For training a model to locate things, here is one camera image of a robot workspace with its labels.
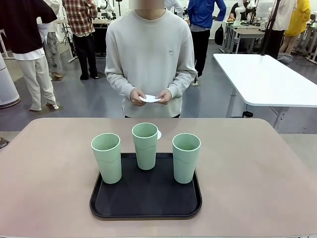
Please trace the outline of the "person's left hand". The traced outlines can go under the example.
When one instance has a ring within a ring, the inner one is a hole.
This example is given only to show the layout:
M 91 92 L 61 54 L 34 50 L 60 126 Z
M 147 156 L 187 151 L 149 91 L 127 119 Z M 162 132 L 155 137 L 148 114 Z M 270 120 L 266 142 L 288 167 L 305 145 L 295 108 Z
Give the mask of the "person's left hand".
M 156 99 L 158 99 L 157 103 L 167 105 L 172 99 L 172 95 L 169 90 L 164 89 L 159 95 L 156 96 Z

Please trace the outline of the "person's right hand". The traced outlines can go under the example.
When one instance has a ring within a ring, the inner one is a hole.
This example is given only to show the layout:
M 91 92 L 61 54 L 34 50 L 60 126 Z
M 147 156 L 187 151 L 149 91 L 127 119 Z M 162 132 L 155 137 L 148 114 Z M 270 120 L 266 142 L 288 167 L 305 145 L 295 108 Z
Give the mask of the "person's right hand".
M 142 101 L 142 99 L 146 99 L 145 94 L 138 88 L 134 88 L 130 93 L 130 100 L 133 105 L 137 107 L 142 107 L 146 104 L 146 102 Z

